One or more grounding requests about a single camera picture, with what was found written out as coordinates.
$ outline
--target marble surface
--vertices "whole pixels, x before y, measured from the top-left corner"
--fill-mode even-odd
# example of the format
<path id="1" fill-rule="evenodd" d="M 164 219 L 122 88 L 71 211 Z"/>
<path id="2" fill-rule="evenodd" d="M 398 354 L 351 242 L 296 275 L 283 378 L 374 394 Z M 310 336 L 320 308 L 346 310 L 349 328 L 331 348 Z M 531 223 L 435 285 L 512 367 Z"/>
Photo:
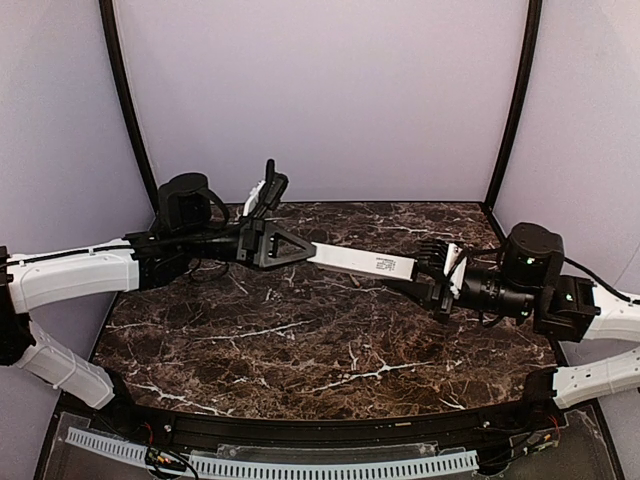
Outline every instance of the marble surface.
<path id="1" fill-rule="evenodd" d="M 409 254 L 427 238 L 497 246 L 467 203 L 284 204 L 273 218 L 306 239 Z M 147 406 L 271 419 L 438 413 L 518 399 L 554 365 L 530 321 L 487 330 L 473 312 L 447 325 L 371 279 L 298 264 L 255 272 L 206 262 L 195 284 L 122 294 L 95 362 Z"/>

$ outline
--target lavender wall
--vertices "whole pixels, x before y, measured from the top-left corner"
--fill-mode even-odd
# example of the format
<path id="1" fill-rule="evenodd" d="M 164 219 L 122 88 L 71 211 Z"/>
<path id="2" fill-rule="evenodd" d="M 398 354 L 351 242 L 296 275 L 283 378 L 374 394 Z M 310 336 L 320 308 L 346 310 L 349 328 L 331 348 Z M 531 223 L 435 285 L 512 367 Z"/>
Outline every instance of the lavender wall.
<path id="1" fill-rule="evenodd" d="M 148 225 L 98 2 L 2 2 L 0 66 L 0 244 L 46 252 Z M 33 318 L 87 355 L 110 301 L 67 301 Z M 0 478 L 32 478 L 57 395 L 14 368 L 0 368 L 0 385 Z"/>
<path id="2" fill-rule="evenodd" d="M 640 4 L 545 2 L 531 83 L 496 214 L 561 233 L 567 254 L 640 292 Z M 584 363 L 624 342 L 566 345 Z M 601 401 L 627 478 L 640 479 L 640 395 Z"/>
<path id="3" fill-rule="evenodd" d="M 526 0 L 119 0 L 159 181 L 246 198 L 267 158 L 287 200 L 480 200 Z"/>

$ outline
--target cable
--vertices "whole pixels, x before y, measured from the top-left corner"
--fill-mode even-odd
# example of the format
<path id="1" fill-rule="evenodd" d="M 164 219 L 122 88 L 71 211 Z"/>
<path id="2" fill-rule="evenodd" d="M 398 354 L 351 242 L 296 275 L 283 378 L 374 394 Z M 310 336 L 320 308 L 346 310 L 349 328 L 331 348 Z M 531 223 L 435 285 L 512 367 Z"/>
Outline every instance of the cable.
<path id="1" fill-rule="evenodd" d="M 105 247 L 97 247 L 92 249 L 79 248 L 77 250 L 67 250 L 66 252 L 51 253 L 48 255 L 41 255 L 39 257 L 25 258 L 22 260 L 12 260 L 0 265 L 0 269 L 5 267 L 13 267 L 15 265 L 20 265 L 21 263 L 44 262 L 45 260 L 56 260 L 58 258 L 71 257 L 73 255 L 83 255 L 91 252 L 107 252 L 109 250 L 133 250 L 133 247 L 131 245 L 107 245 Z"/>
<path id="2" fill-rule="evenodd" d="M 497 248 L 486 248 L 486 249 L 463 248 L 460 254 L 456 257 L 455 261 L 453 262 L 453 265 L 451 266 L 449 273 L 447 273 L 447 277 L 446 277 L 447 283 L 451 283 L 451 277 L 453 277 L 453 274 L 455 273 L 455 271 L 458 269 L 458 267 L 460 266 L 460 264 L 465 258 L 468 258 L 469 260 L 473 260 L 475 257 L 483 257 L 485 255 L 494 255 L 500 252 L 502 252 L 502 245 L 500 245 Z"/>
<path id="3" fill-rule="evenodd" d="M 484 462 L 482 462 L 482 466 L 492 466 L 491 463 L 494 462 L 495 460 L 498 460 L 499 458 L 513 452 L 516 448 L 524 445 L 525 443 L 527 443 L 529 440 L 531 440 L 531 438 L 536 434 L 535 430 L 529 432 L 529 435 L 527 435 L 523 440 L 520 440 L 519 442 L 515 443 L 513 446 L 511 446 L 509 449 L 505 450 L 504 452 L 500 453 L 499 455 L 496 455 L 495 457 L 491 457 L 489 460 L 485 460 Z"/>
<path id="4" fill-rule="evenodd" d="M 221 268 L 220 272 L 216 273 L 211 278 L 207 278 L 206 280 L 199 280 L 199 279 L 195 278 L 193 276 L 193 274 L 200 269 L 201 265 L 202 265 L 202 259 L 199 258 L 198 259 L 198 263 L 196 263 L 196 266 L 193 267 L 191 270 L 189 270 L 189 273 L 187 274 L 188 277 L 189 277 L 189 281 L 191 283 L 196 284 L 196 285 L 205 285 L 205 284 L 213 282 L 215 280 L 219 280 L 220 278 L 224 277 L 229 272 L 229 263 L 225 262 L 222 265 L 222 268 Z"/>
<path id="5" fill-rule="evenodd" d="M 558 441 L 560 441 L 560 425 L 558 424 L 558 420 L 556 420 L 556 417 L 554 417 L 553 415 L 549 415 L 549 420 L 551 420 L 553 422 L 553 424 L 556 427 L 556 435 L 558 435 Z"/>
<path id="6" fill-rule="evenodd" d="M 166 447 L 158 447 L 158 446 L 152 446 L 151 442 L 153 441 L 153 429 L 151 428 L 151 425 L 149 425 L 147 422 L 145 422 L 144 424 L 140 425 L 138 427 L 138 429 L 140 427 L 145 427 L 149 430 L 149 442 L 145 442 L 145 441 L 141 441 L 141 440 L 135 440 L 133 438 L 127 438 L 125 435 L 122 434 L 122 432 L 119 432 L 118 430 L 116 430 L 113 425 L 111 425 L 111 423 L 109 423 L 109 421 L 104 418 L 102 415 L 100 415 L 99 413 L 95 413 L 95 418 L 97 418 L 98 420 L 100 420 L 109 430 L 111 430 L 112 433 L 114 433 L 115 435 L 117 435 L 118 437 L 124 438 L 125 440 L 128 440 L 132 443 L 137 443 L 140 445 L 144 445 L 147 448 L 155 448 L 157 451 L 159 451 L 160 453 L 168 453 L 169 455 L 171 455 L 173 458 L 175 458 L 178 463 L 180 463 L 181 465 L 184 465 L 185 468 L 189 469 L 191 471 L 191 473 L 193 473 L 193 478 L 194 480 L 200 480 L 200 476 L 198 475 L 198 472 L 196 471 L 196 469 L 193 467 L 193 465 L 191 465 L 191 463 L 189 463 L 189 460 L 183 456 L 181 453 L 175 452 L 171 449 L 168 449 Z"/>
<path id="7" fill-rule="evenodd" d="M 589 275 L 596 282 L 598 282 L 600 285 L 602 285 L 602 288 L 604 288 L 611 295 L 613 295 L 615 297 L 618 297 L 620 300 L 623 300 L 623 301 L 625 301 L 627 303 L 632 303 L 634 305 L 640 305 L 640 300 L 631 300 L 630 297 L 627 297 L 625 294 L 623 294 L 623 293 L 619 292 L 618 290 L 616 290 L 615 288 L 613 288 L 611 285 L 609 285 L 607 282 L 605 282 L 602 278 L 600 278 L 595 272 L 593 272 L 592 270 L 589 270 L 584 265 L 581 265 L 580 263 L 576 262 L 575 260 L 571 260 L 570 258 L 567 258 L 567 257 L 565 257 L 564 261 L 567 262 L 569 265 L 571 265 L 573 267 L 576 267 L 578 270 L 582 270 L 584 273 Z"/>

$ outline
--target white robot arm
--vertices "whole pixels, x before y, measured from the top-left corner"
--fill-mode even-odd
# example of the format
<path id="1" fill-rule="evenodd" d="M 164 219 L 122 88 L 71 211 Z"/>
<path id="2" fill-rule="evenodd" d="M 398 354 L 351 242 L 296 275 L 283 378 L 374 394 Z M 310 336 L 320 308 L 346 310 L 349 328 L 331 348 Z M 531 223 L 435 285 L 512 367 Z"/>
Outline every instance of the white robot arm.
<path id="1" fill-rule="evenodd" d="M 532 224 L 514 227 L 499 249 L 498 270 L 469 267 L 476 252 L 455 244 L 426 244 L 416 257 L 312 244 L 264 220 L 287 185 L 267 165 L 267 178 L 254 191 L 237 223 L 207 188 L 206 177 L 186 174 L 160 189 L 160 211 L 148 232 L 83 249 L 46 255 L 12 255 L 0 250 L 0 364 L 16 365 L 94 409 L 118 394 L 116 374 L 80 358 L 28 317 L 39 306 L 100 292 L 146 290 L 167 285 L 187 272 L 193 258 L 212 258 L 268 270 L 300 261 L 320 268 L 383 279 L 446 321 L 458 306 L 511 317 L 518 324 L 532 314 L 534 330 L 565 341 L 614 338 L 640 342 L 640 296 L 606 284 L 560 275 L 562 239 Z M 224 220 L 211 227 L 210 202 Z M 278 247 L 291 243 L 293 254 Z M 422 283 L 419 274 L 435 279 Z M 492 326 L 496 320 L 484 323 Z M 581 367 L 540 372 L 536 384 L 558 408 L 640 387 L 640 348 Z"/>

